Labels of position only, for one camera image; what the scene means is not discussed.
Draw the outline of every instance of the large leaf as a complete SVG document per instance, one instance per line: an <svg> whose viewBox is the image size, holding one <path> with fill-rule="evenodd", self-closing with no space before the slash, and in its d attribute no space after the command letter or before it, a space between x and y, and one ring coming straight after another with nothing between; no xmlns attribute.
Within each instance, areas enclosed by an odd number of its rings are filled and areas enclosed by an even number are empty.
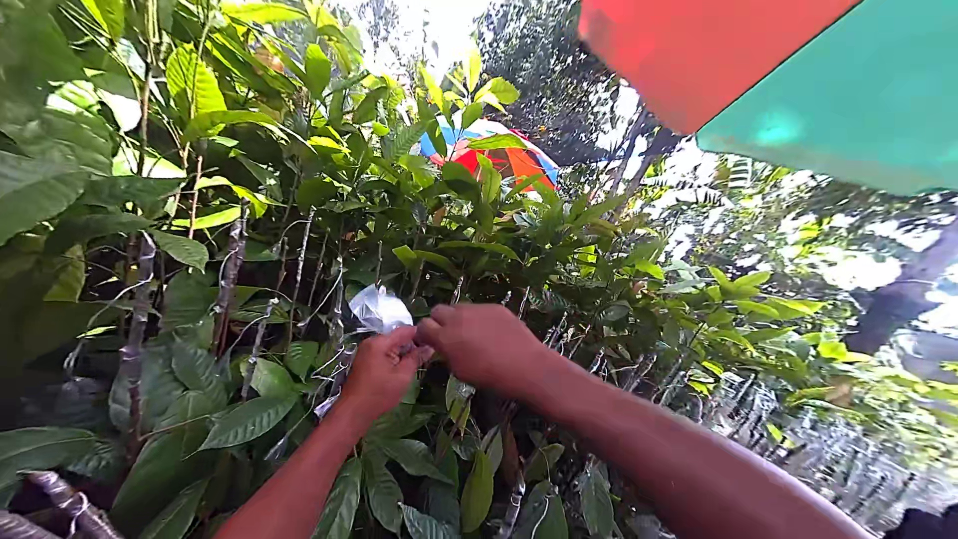
<svg viewBox="0 0 958 539"><path fill-rule="evenodd" d="M376 104L382 101L388 93L389 88L386 86L380 86L379 88L370 90L369 93L366 94L366 97L356 106L355 111L353 111L353 123L365 124L366 122L373 121L376 118Z"/></svg>
<svg viewBox="0 0 958 539"><path fill-rule="evenodd" d="M217 78L192 46L181 46L167 59L167 88L184 120L226 110Z"/></svg>
<svg viewBox="0 0 958 539"><path fill-rule="evenodd" d="M210 261L210 251L206 246L197 240L191 240L186 236L176 234L167 234L159 230L151 230L149 235L156 240L156 244L165 250L174 260L187 266L203 271L206 263Z"/></svg>
<svg viewBox="0 0 958 539"><path fill-rule="evenodd" d="M306 12L279 2L224 4L222 9L224 13L239 21L259 24L290 22L309 17Z"/></svg>
<svg viewBox="0 0 958 539"><path fill-rule="evenodd" d="M386 457L376 450L362 454L363 474L366 481L366 500L373 515L383 527L399 533L402 526L402 490L393 474L386 469Z"/></svg>
<svg viewBox="0 0 958 539"><path fill-rule="evenodd" d="M559 490L549 481L540 481L529 493L515 525L516 539L565 539L569 527Z"/></svg>
<svg viewBox="0 0 958 539"><path fill-rule="evenodd" d="M432 463L429 448L419 440L380 440L376 446L410 475L428 476L434 480L452 483L452 480Z"/></svg>
<svg viewBox="0 0 958 539"><path fill-rule="evenodd" d="M101 236L135 232L151 224L153 222L149 219L131 213L67 218L60 221L57 228L50 234L44 250L49 254L61 253L75 244L85 245L86 242Z"/></svg>
<svg viewBox="0 0 958 539"><path fill-rule="evenodd" d="M501 244L477 244L474 242L463 242L463 241L442 242L441 244L439 244L439 248L459 248L459 247L484 249L484 250L488 250L492 252L497 252L499 254L505 255L514 260L519 259L519 257L516 256L515 251Z"/></svg>
<svg viewBox="0 0 958 539"><path fill-rule="evenodd" d="M252 386L263 397L286 399L296 395L296 386L289 371L279 363L263 358L256 361Z"/></svg>
<svg viewBox="0 0 958 539"><path fill-rule="evenodd" d="M251 399L218 420L199 449L232 447L256 439L275 427L295 403L295 398Z"/></svg>
<svg viewBox="0 0 958 539"><path fill-rule="evenodd" d="M319 342L315 340L297 340L289 345L283 363L296 376L306 378L309 368L319 354Z"/></svg>
<svg viewBox="0 0 958 539"><path fill-rule="evenodd" d="M462 515L465 533L478 529L489 514L494 472L489 457L482 451L476 451L472 471L466 479L466 486L463 487Z"/></svg>
<svg viewBox="0 0 958 539"><path fill-rule="evenodd" d="M110 521L126 537L137 537L179 493L213 469L216 455L184 459L182 430L153 437L140 452L120 492Z"/></svg>
<svg viewBox="0 0 958 539"><path fill-rule="evenodd" d="M55 163L0 152L0 245L63 211L88 178Z"/></svg>
<svg viewBox="0 0 958 539"><path fill-rule="evenodd" d="M284 139L285 135L276 127L276 120L273 120L262 112L252 110L209 110L198 113L183 133L181 142L191 142L197 138L204 138L218 134L226 126L234 124L257 124L263 126Z"/></svg>
<svg viewBox="0 0 958 539"><path fill-rule="evenodd" d="M330 84L332 62L323 52L323 48L310 43L306 48L306 87L313 99L322 99L323 91Z"/></svg>
<svg viewBox="0 0 958 539"><path fill-rule="evenodd" d="M459 533L453 526L423 515L415 507L404 504L402 520L413 539L459 539Z"/></svg>
<svg viewBox="0 0 958 539"><path fill-rule="evenodd" d="M186 535L208 483L209 480L199 480L186 487L149 523L140 539L181 539Z"/></svg>
<svg viewBox="0 0 958 539"><path fill-rule="evenodd" d="M347 539L353 531L353 518L359 506L362 465L353 457L339 470L336 483L323 506L319 525L312 536L316 539Z"/></svg>
<svg viewBox="0 0 958 539"><path fill-rule="evenodd" d="M604 464L593 464L586 466L579 476L582 517L589 533L597 537L611 537L612 528L615 526L612 499L608 494L609 485L604 469Z"/></svg>
<svg viewBox="0 0 958 539"><path fill-rule="evenodd" d="M0 433L0 486L23 470L47 470L92 451L95 434L80 429L35 427Z"/></svg>
<svg viewBox="0 0 958 539"><path fill-rule="evenodd" d="M184 386L203 391L215 404L226 403L226 391L212 354L180 338L174 338L171 352L173 372Z"/></svg>
<svg viewBox="0 0 958 539"><path fill-rule="evenodd" d="M484 138L469 140L469 147L473 150L495 150L497 148L525 148L526 143L513 133L496 133Z"/></svg>
<svg viewBox="0 0 958 539"><path fill-rule="evenodd" d="M125 0L82 0L93 18L114 41L123 36Z"/></svg>
<svg viewBox="0 0 958 539"><path fill-rule="evenodd" d="M564 451L565 446L560 443L536 449L526 466L526 481L533 482L549 478L549 471L556 465Z"/></svg>

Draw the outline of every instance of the twig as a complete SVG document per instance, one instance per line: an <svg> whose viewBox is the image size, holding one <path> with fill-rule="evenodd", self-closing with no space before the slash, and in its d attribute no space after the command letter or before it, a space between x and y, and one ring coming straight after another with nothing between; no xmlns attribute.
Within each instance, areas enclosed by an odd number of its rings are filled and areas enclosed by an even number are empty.
<svg viewBox="0 0 958 539"><path fill-rule="evenodd" d="M126 457L130 462L139 453L140 433L140 374L143 372L141 352L143 337L147 331L149 315L149 286L142 286L153 279L153 258L156 245L146 232L141 232L140 257L137 262L137 284L141 285L133 295L133 316L129 325L126 346L120 349L120 371L126 375L129 383L129 436Z"/></svg>
<svg viewBox="0 0 958 539"><path fill-rule="evenodd" d="M299 288L303 283L303 266L306 264L306 247L309 244L309 228L312 226L312 220L315 217L316 206L310 206L306 229L303 231L303 245L300 247L299 260L296 264L296 286L293 288L292 305L289 306L289 326L286 334L286 346L293 341L293 323L296 321L296 298L299 296Z"/></svg>
<svg viewBox="0 0 958 539"><path fill-rule="evenodd" d="M60 539L60 536L20 515L0 511L0 539Z"/></svg>
<svg viewBox="0 0 958 539"><path fill-rule="evenodd" d="M74 490L57 472L30 472L27 478L42 488L54 504L73 519L70 523L70 536L74 535L79 524L80 529L94 539L123 539L123 535L113 529L106 514L94 507L85 494Z"/></svg>
<svg viewBox="0 0 958 539"><path fill-rule="evenodd" d="M326 240L329 238L329 234L323 237L323 246L319 249L319 258L316 260L316 272L312 275L312 286L309 287L308 305L312 305L312 297L316 294L316 284L319 283L319 274L323 270L323 256L326 255Z"/></svg>
<svg viewBox="0 0 958 539"><path fill-rule="evenodd" d="M196 153L196 179L194 179L194 188L193 188L193 201L190 203L190 228L186 231L186 237L192 239L193 233L196 229L196 207L197 202L199 201L199 189L196 189L196 186L199 185L199 179L203 176L203 155L199 152Z"/></svg>
<svg viewBox="0 0 958 539"><path fill-rule="evenodd" d="M249 398L249 387L253 383L253 371L256 370L256 363L260 360L260 347L262 346L262 334L266 331L266 321L273 314L273 307L276 307L279 302L279 298L276 297L269 300L269 304L266 305L266 314L260 320L260 327L256 329L256 338L253 339L253 352L249 355L246 374L242 377L242 390L239 392L239 397L243 401Z"/></svg>
<svg viewBox="0 0 958 539"><path fill-rule="evenodd" d="M213 343L217 357L222 355L226 344L226 329L230 322L230 303L233 300L233 290L237 284L243 257L246 255L246 217L249 214L249 202L243 199L239 210L239 219L233 222L230 228L229 251L223 260L223 268L219 278L219 294L217 302L213 304L213 312L217 317L213 329Z"/></svg>

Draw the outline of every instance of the tree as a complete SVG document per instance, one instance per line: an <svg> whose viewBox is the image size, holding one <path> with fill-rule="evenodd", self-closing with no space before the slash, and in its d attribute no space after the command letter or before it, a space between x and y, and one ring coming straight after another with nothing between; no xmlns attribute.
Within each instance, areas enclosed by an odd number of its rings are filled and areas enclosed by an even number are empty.
<svg viewBox="0 0 958 539"><path fill-rule="evenodd" d="M579 41L578 14L573 0L507 1L493 4L478 28L487 70L519 90L507 124L562 166L608 159L596 140L612 121L607 111L619 86Z"/></svg>

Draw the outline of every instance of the umbrella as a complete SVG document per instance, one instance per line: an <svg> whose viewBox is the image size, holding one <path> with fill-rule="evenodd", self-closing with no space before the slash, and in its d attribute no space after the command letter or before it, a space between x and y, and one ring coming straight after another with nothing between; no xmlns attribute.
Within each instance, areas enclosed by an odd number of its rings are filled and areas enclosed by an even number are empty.
<svg viewBox="0 0 958 539"><path fill-rule="evenodd" d="M582 0L579 30L667 127L897 194L958 188L953 0Z"/></svg>
<svg viewBox="0 0 958 539"><path fill-rule="evenodd" d="M420 140L420 151L433 163L442 166L446 161L456 161L457 163L465 165L470 172L475 173L476 168L479 166L476 154L481 153L492 161L492 166L494 166L503 177L542 174L543 176L539 181L550 189L556 189L556 185L559 184L559 166L556 165L556 162L546 155L545 152L540 150L532 142L529 142L529 139L521 132L515 129L508 129L498 122L482 118L470 124L466 129L454 129L442 116L438 117L438 120L443 130L443 138L446 142L445 154L447 158L443 158L436 153L436 147L432 145L432 141L429 140L427 135L423 135ZM458 120L458 116L453 118L453 121ZM526 147L498 148L495 150L473 150L467 148L470 142L469 139L485 138L499 133L518 135ZM525 191L532 190L532 186L525 189Z"/></svg>

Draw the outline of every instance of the tree trunk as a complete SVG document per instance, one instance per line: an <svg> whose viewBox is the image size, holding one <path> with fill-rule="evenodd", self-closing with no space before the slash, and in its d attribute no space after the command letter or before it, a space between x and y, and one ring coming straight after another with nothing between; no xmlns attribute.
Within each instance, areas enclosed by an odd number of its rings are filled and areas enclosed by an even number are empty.
<svg viewBox="0 0 958 539"><path fill-rule="evenodd" d="M929 248L901 269L891 284L871 293L872 304L858 319L858 331L845 338L849 350L875 354L896 330L938 307L924 295L935 286L958 256L958 219L942 228Z"/></svg>
<svg viewBox="0 0 958 539"><path fill-rule="evenodd" d="M622 175L626 173L626 167L628 162L632 158L632 153L635 152L635 143L639 139L639 133L642 132L642 125L646 123L646 118L649 116L649 110L647 108L642 109L642 112L639 113L639 117L635 119L635 122L632 124L631 128L626 134L626 140L628 145L626 146L625 156L622 158L622 163L615 168L615 171L612 172L612 185L608 189L610 197L614 197L616 191L619 190L619 184L622 183Z"/></svg>

